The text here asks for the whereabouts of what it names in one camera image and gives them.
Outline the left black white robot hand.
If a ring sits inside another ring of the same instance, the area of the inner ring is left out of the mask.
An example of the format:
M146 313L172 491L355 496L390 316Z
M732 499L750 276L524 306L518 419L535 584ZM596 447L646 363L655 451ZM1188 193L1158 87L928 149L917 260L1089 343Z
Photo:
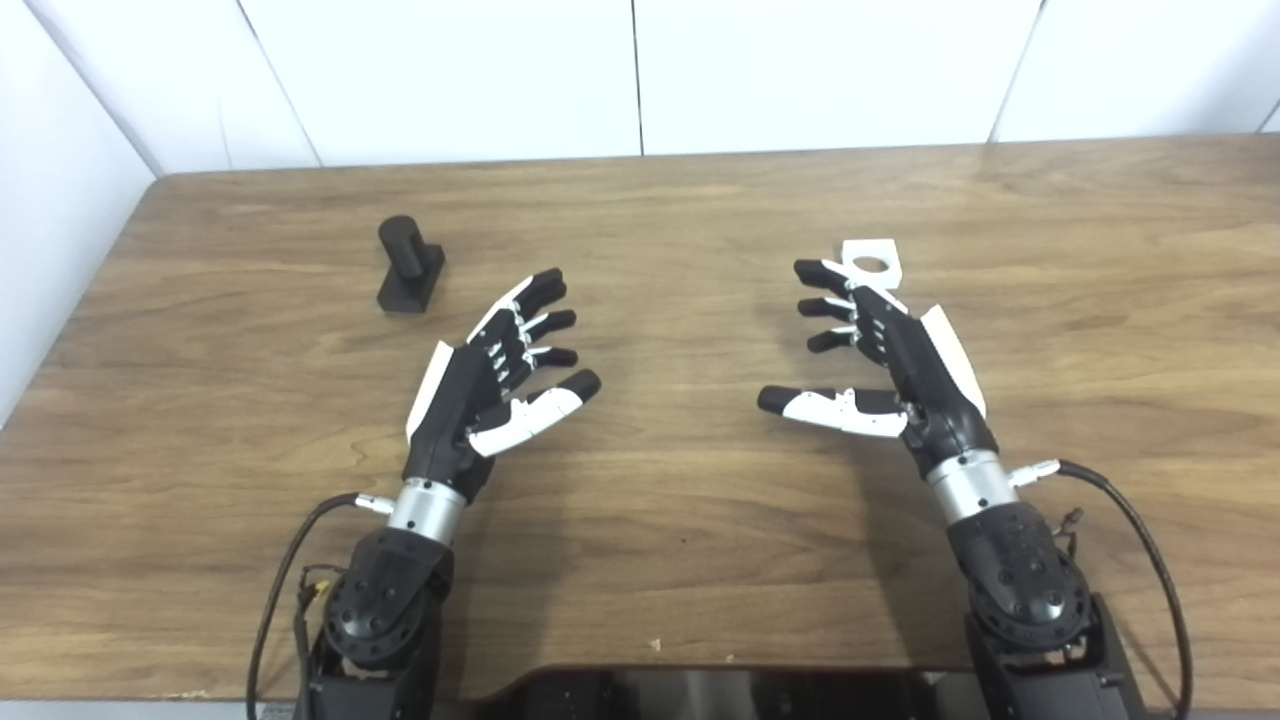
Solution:
M602 379L576 368L573 350L536 345L576 324L571 309L548 311L566 295L559 268L529 275L486 310L461 345L436 345L406 421L404 480L443 486L471 505L498 455L596 396Z

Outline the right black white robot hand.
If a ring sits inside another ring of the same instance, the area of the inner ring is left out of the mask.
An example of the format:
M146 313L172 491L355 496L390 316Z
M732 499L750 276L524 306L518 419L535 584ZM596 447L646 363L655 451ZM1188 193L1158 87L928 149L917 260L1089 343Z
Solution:
M845 323L813 336L808 350L855 348L886 369L893 387L767 386L758 395L759 409L849 434L899 438L924 477L965 454L998 452L980 391L969 379L966 355L940 306L914 316L890 290L859 281L855 265L799 259L794 270L806 287L828 291L826 297L800 301L800 314Z

